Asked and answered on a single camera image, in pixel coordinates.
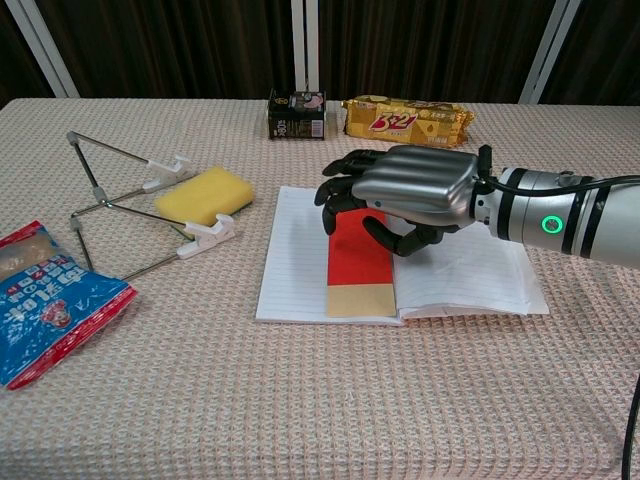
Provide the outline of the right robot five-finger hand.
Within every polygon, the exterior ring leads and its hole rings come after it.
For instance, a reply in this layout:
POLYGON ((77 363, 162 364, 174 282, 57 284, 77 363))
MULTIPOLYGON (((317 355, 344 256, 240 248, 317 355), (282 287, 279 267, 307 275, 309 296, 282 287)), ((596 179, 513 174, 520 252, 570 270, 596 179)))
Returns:
POLYGON ((316 190, 314 204, 323 208, 328 235, 341 214, 365 208, 404 220, 413 226, 404 235, 371 216, 362 224, 386 250, 407 257, 473 223, 477 164, 472 153, 416 145, 357 149, 324 168, 328 179, 316 190))

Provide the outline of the white paper card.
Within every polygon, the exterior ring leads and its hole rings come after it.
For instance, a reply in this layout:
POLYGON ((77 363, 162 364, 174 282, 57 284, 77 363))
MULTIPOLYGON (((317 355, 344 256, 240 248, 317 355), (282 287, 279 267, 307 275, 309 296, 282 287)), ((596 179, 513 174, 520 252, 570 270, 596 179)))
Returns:
POLYGON ((326 312, 330 318, 396 315, 392 256, 364 228, 367 217, 385 220, 373 209, 341 213, 329 236, 326 312))

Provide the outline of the yellow cracker package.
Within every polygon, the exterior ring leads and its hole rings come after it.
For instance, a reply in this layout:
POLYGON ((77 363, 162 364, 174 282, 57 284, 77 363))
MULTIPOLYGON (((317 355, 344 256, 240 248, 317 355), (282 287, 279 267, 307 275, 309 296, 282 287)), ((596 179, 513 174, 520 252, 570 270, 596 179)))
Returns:
POLYGON ((475 114, 447 103, 360 95, 343 100, 344 132, 352 137, 437 148, 466 142, 475 114))

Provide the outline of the small black box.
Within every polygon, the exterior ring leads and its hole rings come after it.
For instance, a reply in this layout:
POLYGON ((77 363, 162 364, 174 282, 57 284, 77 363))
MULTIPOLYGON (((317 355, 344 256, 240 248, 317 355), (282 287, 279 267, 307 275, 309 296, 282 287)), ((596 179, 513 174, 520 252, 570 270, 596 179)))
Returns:
POLYGON ((267 106, 270 139, 325 138, 326 98, 323 91, 272 89, 267 106))

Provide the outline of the open lined notebook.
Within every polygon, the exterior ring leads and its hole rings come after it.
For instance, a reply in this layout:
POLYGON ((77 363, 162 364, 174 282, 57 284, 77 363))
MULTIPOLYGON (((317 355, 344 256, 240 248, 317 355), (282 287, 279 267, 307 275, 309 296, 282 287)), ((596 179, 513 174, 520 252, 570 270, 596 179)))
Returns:
POLYGON ((331 317, 329 238, 311 188, 284 186, 276 204, 256 318, 262 322, 401 326, 409 319, 479 314, 546 315, 524 247, 472 224, 406 257, 394 257, 396 309, 331 317))

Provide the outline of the yellow sponge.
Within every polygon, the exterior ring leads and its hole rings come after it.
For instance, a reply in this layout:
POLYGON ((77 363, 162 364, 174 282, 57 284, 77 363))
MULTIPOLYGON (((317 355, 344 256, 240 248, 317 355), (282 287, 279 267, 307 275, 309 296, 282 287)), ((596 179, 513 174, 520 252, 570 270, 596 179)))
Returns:
POLYGON ((170 192, 154 200, 154 206, 163 217, 212 226, 218 214, 232 215, 253 199, 248 181, 214 166, 189 179, 180 178, 170 192))

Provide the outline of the beige woven tablecloth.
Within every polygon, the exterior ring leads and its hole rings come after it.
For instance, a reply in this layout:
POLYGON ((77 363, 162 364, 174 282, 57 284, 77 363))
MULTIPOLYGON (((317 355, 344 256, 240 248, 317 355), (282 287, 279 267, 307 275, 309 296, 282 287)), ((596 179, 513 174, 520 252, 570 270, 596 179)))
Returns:
POLYGON ((138 278, 126 311, 33 384, 0 390, 0 479, 616 478, 640 374, 640 271, 540 249, 546 316, 402 327, 259 323, 282 186, 364 141, 273 141, 262 101, 16 99, 0 109, 0 238, 38 220, 75 257, 93 200, 142 158, 249 180, 239 235, 138 278))

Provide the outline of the blue red snack bag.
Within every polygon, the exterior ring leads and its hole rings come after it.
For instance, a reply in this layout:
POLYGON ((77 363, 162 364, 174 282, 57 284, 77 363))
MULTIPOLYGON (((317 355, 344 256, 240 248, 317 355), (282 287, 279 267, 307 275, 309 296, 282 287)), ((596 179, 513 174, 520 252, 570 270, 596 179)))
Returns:
POLYGON ((38 221, 0 239, 0 386, 35 381, 137 296, 81 267, 38 221))

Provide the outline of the white frame pole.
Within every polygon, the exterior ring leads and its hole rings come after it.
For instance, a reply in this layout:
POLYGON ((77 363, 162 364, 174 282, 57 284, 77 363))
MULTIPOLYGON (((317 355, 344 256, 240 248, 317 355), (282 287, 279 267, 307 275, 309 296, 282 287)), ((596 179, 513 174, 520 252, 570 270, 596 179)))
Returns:
POLYGON ((36 0, 4 0, 56 98, 80 98, 78 88, 36 0))
POLYGON ((518 103, 538 104, 582 0, 555 0, 518 103))
POLYGON ((319 91, 319 0, 290 0, 295 88, 319 91))

